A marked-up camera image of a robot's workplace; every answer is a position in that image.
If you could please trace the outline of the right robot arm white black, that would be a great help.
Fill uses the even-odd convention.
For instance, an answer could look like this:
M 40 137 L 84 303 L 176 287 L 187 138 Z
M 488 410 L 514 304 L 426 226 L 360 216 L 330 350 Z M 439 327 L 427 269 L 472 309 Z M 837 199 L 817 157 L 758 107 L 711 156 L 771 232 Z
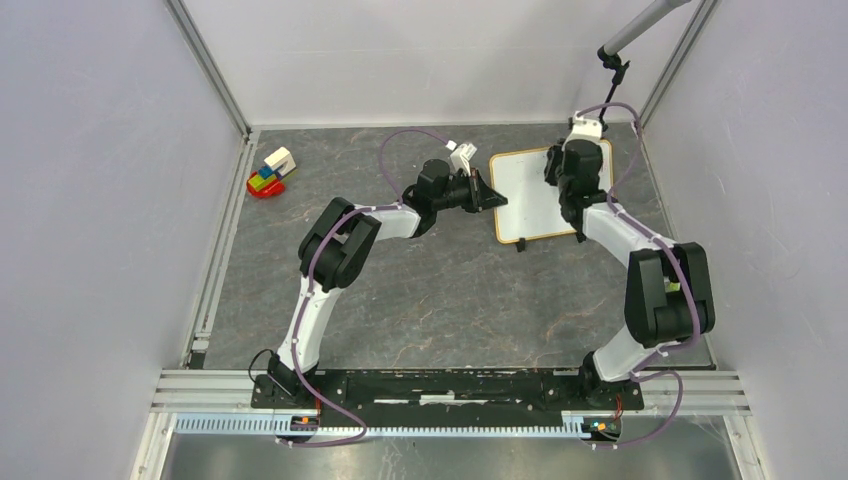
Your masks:
M 716 321 L 705 249 L 629 215 L 602 189 L 603 163 L 600 142 L 562 140 L 548 150 L 544 170 L 577 240 L 598 243 L 626 269 L 624 325 L 579 369 L 578 396 L 591 408 L 606 406 L 657 357 L 697 344 Z

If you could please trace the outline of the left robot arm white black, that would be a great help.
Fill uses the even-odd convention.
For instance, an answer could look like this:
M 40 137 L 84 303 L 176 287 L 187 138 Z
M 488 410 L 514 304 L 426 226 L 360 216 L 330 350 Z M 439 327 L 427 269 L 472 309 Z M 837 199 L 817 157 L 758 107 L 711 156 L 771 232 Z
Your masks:
M 475 168 L 454 172 L 448 162 L 427 161 L 398 202 L 364 206 L 334 198 L 298 249 L 300 290 L 286 337 L 268 362 L 267 375 L 290 407 L 306 405 L 314 394 L 310 377 L 340 295 L 362 272 L 375 243 L 414 239 L 426 233 L 439 212 L 460 208 L 471 214 L 505 206 L 508 199 L 489 186 Z

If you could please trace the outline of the white whiteboard yellow frame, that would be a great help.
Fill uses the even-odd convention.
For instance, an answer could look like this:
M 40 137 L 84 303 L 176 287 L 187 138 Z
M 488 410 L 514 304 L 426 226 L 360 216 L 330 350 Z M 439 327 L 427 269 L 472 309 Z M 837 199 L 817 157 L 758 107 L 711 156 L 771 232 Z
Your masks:
M 489 162 L 492 188 L 507 199 L 494 209 L 495 236 L 504 245 L 574 234 L 561 216 L 559 190 L 545 181 L 547 147 L 501 153 Z

